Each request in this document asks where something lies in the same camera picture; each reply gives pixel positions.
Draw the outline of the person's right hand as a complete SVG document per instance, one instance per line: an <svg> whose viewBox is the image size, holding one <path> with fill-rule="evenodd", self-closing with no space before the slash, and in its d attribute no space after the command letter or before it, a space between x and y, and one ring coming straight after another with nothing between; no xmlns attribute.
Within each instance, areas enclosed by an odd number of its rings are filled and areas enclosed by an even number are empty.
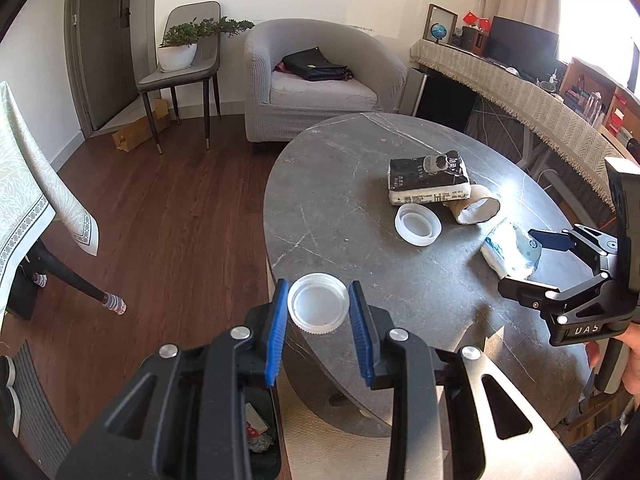
<svg viewBox="0 0 640 480"><path fill-rule="evenodd" d="M602 322L587 324L582 333L590 337L586 343L587 359L597 392L613 394L623 385L639 399L639 323L631 322L615 336Z"/></svg>

